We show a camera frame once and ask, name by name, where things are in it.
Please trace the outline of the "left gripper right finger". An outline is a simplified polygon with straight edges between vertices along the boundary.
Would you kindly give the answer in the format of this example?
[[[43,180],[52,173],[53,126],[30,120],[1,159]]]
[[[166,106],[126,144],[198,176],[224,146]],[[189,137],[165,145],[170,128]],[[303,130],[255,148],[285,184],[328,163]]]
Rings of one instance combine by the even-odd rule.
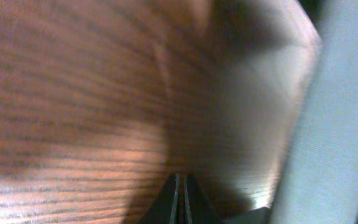
[[[191,174],[184,179],[184,199],[185,224],[223,224],[206,192]]]

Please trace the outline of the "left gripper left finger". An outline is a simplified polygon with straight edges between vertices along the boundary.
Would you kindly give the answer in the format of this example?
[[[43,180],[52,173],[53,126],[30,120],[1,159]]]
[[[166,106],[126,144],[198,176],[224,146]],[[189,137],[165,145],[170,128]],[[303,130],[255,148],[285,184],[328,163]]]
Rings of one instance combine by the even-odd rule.
[[[147,212],[137,224],[179,224],[180,176],[169,175]]]

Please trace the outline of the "dark green gift box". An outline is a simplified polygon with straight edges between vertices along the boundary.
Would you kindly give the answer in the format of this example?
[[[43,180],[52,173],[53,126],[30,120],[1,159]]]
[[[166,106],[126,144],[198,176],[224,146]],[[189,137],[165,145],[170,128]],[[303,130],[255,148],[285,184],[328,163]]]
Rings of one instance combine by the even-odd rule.
[[[231,223],[358,223],[358,1],[226,1],[224,122],[272,195]]]

